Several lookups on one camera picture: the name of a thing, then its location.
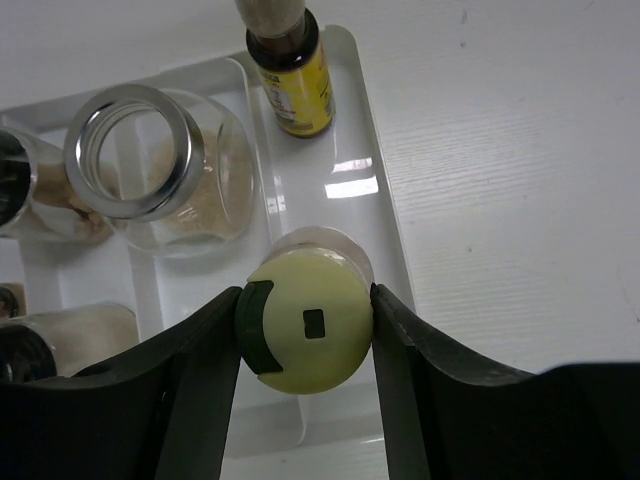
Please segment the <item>black-capped white sauce bottle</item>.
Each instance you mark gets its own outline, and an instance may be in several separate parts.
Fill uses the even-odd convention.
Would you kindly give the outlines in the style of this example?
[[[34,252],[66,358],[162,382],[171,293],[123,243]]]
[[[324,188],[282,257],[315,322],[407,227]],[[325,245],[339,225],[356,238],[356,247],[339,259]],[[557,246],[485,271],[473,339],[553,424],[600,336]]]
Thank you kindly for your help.
[[[1,381],[71,377],[138,343],[135,313],[115,303],[12,318],[1,323]]]

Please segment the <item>black-capped glass condiment bottle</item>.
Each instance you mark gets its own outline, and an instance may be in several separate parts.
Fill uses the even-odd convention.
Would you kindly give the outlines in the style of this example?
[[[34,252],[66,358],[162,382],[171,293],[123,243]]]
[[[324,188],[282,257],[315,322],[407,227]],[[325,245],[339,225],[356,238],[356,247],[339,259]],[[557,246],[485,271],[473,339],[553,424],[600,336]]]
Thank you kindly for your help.
[[[100,244],[110,225],[75,193],[60,148],[25,132],[1,129],[1,236]]]

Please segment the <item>small beige-capped bottle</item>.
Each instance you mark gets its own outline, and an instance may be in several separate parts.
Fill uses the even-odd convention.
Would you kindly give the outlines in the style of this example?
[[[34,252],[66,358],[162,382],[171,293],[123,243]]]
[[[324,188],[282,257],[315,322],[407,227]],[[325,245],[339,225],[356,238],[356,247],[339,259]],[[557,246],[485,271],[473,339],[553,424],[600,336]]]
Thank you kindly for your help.
[[[281,129],[297,138],[326,131],[333,89],[316,18],[303,1],[239,0],[245,41]]]

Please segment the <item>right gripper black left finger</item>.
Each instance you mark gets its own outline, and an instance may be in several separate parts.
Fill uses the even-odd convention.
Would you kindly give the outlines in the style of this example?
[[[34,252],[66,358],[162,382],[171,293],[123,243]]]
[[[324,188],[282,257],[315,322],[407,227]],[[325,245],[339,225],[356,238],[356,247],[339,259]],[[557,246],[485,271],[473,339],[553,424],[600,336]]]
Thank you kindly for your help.
[[[239,372],[231,287],[71,377],[44,340],[1,327],[5,479],[216,479]]]

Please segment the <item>cream yellow squeeze bottle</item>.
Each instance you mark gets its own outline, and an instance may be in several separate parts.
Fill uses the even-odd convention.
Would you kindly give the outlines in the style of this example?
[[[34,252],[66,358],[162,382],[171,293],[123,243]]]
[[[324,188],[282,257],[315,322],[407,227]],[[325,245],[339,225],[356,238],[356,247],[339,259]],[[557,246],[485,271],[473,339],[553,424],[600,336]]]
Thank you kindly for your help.
[[[331,390],[363,363],[373,337],[372,264],[343,232],[294,230],[249,275],[235,310],[242,358],[287,394]]]

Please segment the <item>wide glass jar metal rim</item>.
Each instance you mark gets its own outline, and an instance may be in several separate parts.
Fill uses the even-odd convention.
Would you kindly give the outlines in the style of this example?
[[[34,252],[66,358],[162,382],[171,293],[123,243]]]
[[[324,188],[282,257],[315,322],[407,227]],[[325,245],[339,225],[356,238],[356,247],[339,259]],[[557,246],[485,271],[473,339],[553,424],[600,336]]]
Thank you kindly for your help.
[[[251,221],[251,145],[239,118],[211,98],[107,88],[71,120],[63,153],[74,192],[141,251],[207,254]]]

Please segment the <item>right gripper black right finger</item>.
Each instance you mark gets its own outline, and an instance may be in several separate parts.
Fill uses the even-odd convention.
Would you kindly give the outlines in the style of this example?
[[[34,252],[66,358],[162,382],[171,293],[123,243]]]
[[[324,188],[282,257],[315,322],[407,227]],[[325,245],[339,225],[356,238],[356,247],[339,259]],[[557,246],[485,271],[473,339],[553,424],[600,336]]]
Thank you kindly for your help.
[[[639,366],[540,374],[481,355],[373,285],[373,355],[393,479],[635,479]]]

